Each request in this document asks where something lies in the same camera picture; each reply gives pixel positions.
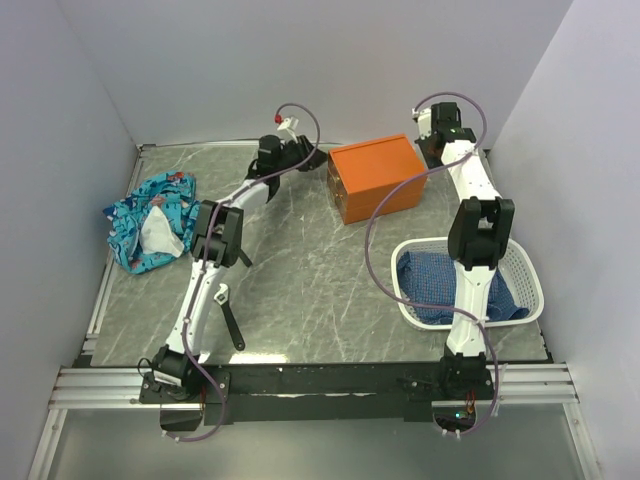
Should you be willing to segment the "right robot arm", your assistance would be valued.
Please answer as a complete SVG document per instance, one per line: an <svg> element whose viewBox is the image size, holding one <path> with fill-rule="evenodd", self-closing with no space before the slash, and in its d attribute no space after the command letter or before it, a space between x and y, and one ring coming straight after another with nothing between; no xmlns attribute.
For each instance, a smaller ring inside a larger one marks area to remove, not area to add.
<svg viewBox="0 0 640 480"><path fill-rule="evenodd" d="M413 119L418 127L416 143L428 170L445 168L460 200L447 237L456 293L437 382L445 396L463 398L493 389L484 327L491 283L506 253L515 205L502 198L489 179L476 137L462 126L456 103L415 109Z"/></svg>

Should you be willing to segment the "orange drawer cabinet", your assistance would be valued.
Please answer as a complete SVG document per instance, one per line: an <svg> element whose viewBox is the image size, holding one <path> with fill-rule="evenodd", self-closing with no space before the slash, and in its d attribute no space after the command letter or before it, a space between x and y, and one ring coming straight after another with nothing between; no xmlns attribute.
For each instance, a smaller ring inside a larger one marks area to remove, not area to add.
<svg viewBox="0 0 640 480"><path fill-rule="evenodd" d="M404 134L333 148L327 185L344 224L365 221L403 181L427 171Z"/></svg>

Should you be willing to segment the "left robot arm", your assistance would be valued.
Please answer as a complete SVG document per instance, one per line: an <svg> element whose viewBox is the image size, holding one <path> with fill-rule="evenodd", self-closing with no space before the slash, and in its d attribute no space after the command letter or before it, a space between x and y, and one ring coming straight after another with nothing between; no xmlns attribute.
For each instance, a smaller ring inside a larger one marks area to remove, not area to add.
<svg viewBox="0 0 640 480"><path fill-rule="evenodd" d="M170 335L148 362L142 391L162 392L176 402L185 402L202 392L202 337L211 306L222 311L236 351L246 342L230 305L231 289L226 273L238 262L253 262L242 247L244 217L268 204L280 188L280 177L292 170L308 172L327 160L304 135L287 141L277 135L259 139L257 156L250 163L242 184L227 197L204 201L191 238L191 273L183 304Z"/></svg>

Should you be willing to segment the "black handled hammer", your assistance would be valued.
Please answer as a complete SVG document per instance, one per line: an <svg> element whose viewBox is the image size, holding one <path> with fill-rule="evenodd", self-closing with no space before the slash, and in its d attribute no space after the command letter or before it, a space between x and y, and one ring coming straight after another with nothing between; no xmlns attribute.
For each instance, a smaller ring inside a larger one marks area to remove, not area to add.
<svg viewBox="0 0 640 480"><path fill-rule="evenodd" d="M242 248L239 249L238 257L247 268L250 268L253 265L252 260Z"/></svg>

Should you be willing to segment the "black adjustable wrench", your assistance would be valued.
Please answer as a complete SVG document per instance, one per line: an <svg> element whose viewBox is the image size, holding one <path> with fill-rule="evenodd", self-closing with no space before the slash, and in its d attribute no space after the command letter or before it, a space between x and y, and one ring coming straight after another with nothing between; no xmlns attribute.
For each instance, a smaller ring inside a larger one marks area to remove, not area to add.
<svg viewBox="0 0 640 480"><path fill-rule="evenodd" d="M234 348L237 351L243 351L246 347L246 343L231 308L230 293L231 290L229 286L221 283L218 291L214 295L214 300L222 311Z"/></svg>

